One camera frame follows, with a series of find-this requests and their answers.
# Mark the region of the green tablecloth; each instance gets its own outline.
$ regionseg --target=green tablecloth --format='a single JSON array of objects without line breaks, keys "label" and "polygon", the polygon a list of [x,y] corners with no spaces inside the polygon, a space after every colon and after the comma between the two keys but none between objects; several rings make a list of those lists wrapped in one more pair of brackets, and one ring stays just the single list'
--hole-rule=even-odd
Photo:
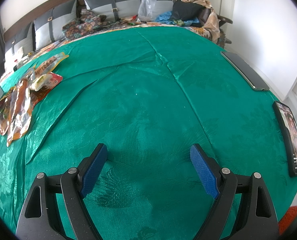
[{"label": "green tablecloth", "polygon": [[253,91],[221,50],[185,29],[134,28],[72,42],[15,72],[5,91],[29,66],[70,55],[55,69],[63,81],[36,105],[29,133],[9,148],[0,136],[5,223],[15,231],[38,172],[63,173],[100,142],[108,161],[85,204],[104,240],[193,239],[213,202],[190,161],[193,143],[236,174],[260,172],[281,219],[297,178],[288,176],[276,98]]}]

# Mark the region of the black pillow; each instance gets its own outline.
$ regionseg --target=black pillow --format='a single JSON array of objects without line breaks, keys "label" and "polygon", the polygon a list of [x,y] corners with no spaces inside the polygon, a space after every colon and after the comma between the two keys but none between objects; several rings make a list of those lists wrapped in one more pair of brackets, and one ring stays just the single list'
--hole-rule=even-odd
[{"label": "black pillow", "polygon": [[204,6],[197,3],[177,1],[173,4],[170,20],[188,21],[194,19]]}]

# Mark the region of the red object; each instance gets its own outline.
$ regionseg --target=red object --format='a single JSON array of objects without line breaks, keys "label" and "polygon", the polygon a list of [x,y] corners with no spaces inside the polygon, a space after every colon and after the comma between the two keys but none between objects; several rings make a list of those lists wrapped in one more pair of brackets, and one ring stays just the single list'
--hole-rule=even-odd
[{"label": "red object", "polygon": [[280,230],[280,235],[289,227],[293,222],[294,218],[297,216],[297,206],[290,207],[285,215],[282,217],[280,222],[278,222],[278,227]]}]

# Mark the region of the smartphone with dark screen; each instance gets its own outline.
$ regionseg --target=smartphone with dark screen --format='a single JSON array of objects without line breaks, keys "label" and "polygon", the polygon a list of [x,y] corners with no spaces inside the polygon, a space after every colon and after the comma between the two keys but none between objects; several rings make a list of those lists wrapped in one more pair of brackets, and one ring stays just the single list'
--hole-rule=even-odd
[{"label": "smartphone with dark screen", "polygon": [[287,105],[275,101],[273,109],[284,139],[289,175],[295,177],[297,176],[297,125],[292,111]]},{"label": "smartphone with dark screen", "polygon": [[221,54],[244,77],[253,90],[269,90],[265,81],[239,55],[227,51],[221,51]]}]

